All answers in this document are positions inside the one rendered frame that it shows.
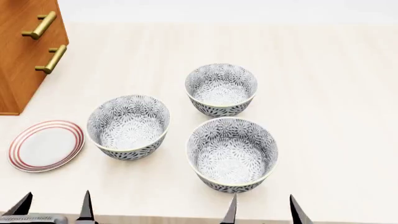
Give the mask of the floral patterned ceramic bowl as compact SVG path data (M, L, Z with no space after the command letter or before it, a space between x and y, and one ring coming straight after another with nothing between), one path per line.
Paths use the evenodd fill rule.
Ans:
M186 144L188 163L209 188L228 194L253 190L275 169L279 150L271 133L239 117L210 119Z
M255 97L257 87L252 72L229 63L203 65L185 79L185 91L193 106L214 118L242 113Z
M170 126L170 111L152 96L126 95L97 107L88 117L86 130L107 156L125 161L144 158L156 151Z

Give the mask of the white plate with red rings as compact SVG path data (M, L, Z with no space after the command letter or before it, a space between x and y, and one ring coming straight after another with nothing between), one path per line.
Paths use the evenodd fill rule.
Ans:
M79 125L64 120L43 121L26 128L11 141L7 159L20 171L50 171L70 162L84 143Z

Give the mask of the wooden drawer cabinet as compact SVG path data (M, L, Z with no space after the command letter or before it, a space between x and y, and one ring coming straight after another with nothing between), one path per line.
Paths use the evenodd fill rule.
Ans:
M57 18L38 39L23 37L42 21L39 14ZM0 0L0 115L20 115L48 74L36 71L52 58L49 48L68 45L58 0Z

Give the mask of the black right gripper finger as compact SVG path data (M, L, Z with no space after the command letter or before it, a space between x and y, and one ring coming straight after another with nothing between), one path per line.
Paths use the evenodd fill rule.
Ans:
M289 201L293 224L313 224L312 220L305 214L293 195L290 195Z
M234 194L233 199L229 205L229 209L226 212L226 215L224 216L220 224L235 224L236 210L237 210L237 194Z

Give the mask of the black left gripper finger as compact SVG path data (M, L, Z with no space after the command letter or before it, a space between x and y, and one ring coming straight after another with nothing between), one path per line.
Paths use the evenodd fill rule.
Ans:
M93 207L91 203L91 195L89 190L86 191L81 207L80 216L75 220L75 224L95 224Z
M30 210L32 199L33 195L31 192L29 192L20 201L18 201L12 208L10 208L7 212L4 212L3 216L27 215Z

